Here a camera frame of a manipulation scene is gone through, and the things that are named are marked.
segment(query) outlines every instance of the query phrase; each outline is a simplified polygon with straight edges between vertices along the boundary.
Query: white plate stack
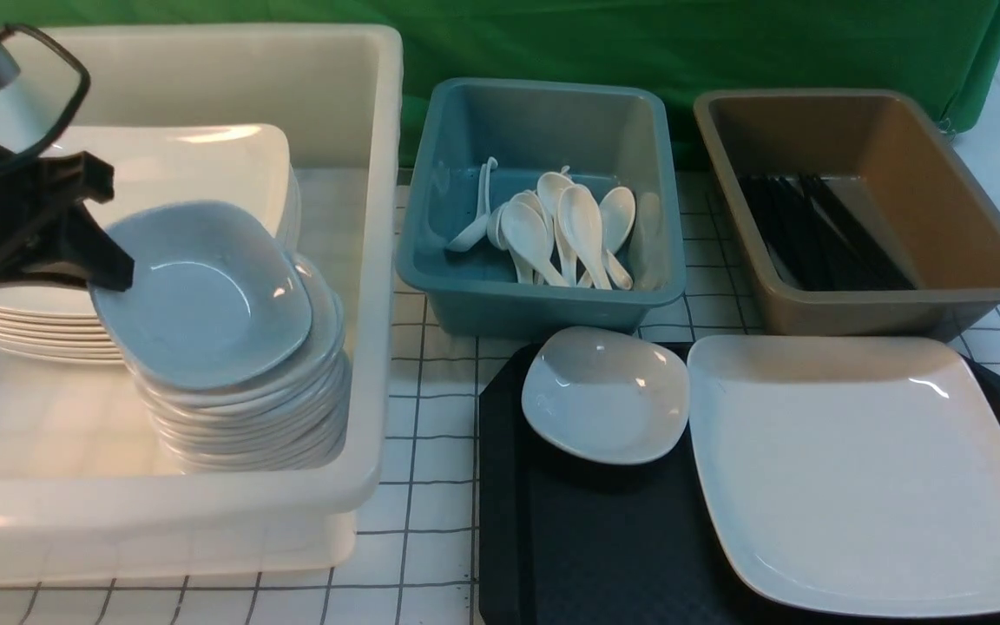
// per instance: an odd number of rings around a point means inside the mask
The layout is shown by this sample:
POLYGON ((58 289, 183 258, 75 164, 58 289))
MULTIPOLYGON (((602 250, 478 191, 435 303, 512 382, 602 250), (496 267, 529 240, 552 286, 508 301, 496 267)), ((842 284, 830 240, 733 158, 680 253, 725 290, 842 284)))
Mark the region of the white plate stack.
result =
POLYGON ((186 472, 300 470, 345 440, 351 367, 342 302, 318 268, 249 214, 188 202, 111 237, 135 285, 92 289, 162 447, 186 472))
POLYGON ((311 304, 306 340, 254 379, 205 391, 164 385, 132 364, 161 446, 185 472, 297 470, 334 458, 345 439, 351 368, 342 352, 342 302, 298 254, 311 304))
MULTIPOLYGON (((115 167, 114 200, 87 205, 104 228, 156 206, 214 199, 247 210, 290 252, 298 245, 299 183, 288 140, 273 126, 73 127, 47 155, 81 150, 115 167)), ((88 294, 54 287, 0 289, 0 351, 66 364, 122 363, 88 294)))

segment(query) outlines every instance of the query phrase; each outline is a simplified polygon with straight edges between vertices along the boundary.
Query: green backdrop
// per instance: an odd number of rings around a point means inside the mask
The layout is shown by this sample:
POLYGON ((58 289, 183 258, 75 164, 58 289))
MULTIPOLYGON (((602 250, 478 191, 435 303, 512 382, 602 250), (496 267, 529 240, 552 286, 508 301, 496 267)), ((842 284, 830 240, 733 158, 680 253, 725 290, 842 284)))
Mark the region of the green backdrop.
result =
POLYGON ((431 89, 452 76, 649 89, 667 104, 678 166, 693 167, 702 91, 897 89, 966 130, 1000 56, 1000 0, 0 0, 7 20, 390 24, 404 36, 404 163, 431 89))

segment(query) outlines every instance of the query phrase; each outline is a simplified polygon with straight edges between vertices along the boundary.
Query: tan plastic bin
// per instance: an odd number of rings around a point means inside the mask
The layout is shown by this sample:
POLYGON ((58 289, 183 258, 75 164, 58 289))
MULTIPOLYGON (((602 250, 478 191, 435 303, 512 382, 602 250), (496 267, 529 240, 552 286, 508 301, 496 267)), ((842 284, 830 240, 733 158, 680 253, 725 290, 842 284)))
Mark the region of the tan plastic bin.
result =
POLYGON ((955 338, 1000 304, 1000 213, 915 102, 891 91, 715 91, 694 113, 769 332, 955 338), (740 175, 820 174, 917 286, 806 292, 775 272, 740 175))

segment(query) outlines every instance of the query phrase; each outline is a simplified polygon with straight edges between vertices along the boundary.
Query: square white bowl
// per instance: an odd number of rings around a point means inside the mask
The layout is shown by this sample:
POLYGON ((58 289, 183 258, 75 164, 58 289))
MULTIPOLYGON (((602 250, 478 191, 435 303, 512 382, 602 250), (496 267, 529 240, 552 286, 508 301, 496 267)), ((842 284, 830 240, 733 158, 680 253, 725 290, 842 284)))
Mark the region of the square white bowl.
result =
POLYGON ((245 383, 210 391, 183 391, 166 387, 135 371, 134 364, 130 363, 130 372, 135 374, 138 387, 143 387, 146 394, 164 404, 205 414, 234 416, 245 411, 259 412, 274 407, 282 398, 290 397, 300 387, 306 386, 313 376, 323 375, 330 361, 345 345, 345 308, 313 262, 298 253, 291 254, 291 261, 311 307, 310 331, 293 355, 272 371, 245 383))
POLYGON ((715 336, 689 353, 717 537, 755 592, 820 612, 1000 612, 1000 426, 921 338, 715 336))
POLYGON ((306 340, 311 306, 288 253, 251 214, 198 201, 107 229, 134 257, 124 293, 91 287, 110 337, 155 380, 221 388, 269 371, 306 340))
POLYGON ((579 326, 543 345, 521 400, 531 430, 559 450, 641 465, 669 454, 686 430, 689 376, 662 345, 579 326))

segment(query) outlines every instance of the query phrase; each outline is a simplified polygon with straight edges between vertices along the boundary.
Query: black tray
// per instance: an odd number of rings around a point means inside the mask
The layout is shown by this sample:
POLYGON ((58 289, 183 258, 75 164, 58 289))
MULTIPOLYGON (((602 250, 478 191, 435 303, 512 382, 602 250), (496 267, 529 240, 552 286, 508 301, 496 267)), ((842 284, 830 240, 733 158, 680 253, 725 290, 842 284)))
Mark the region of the black tray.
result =
MULTIPOLYGON (((667 347, 684 359, 690 345, 667 347)), ((690 436, 639 467, 584 462, 543 442, 520 408, 538 349, 517 352, 480 397, 480 609, 488 625, 899 622, 806 612, 748 589, 715 537, 690 436)), ((969 364, 1000 423, 1000 376, 969 364)))

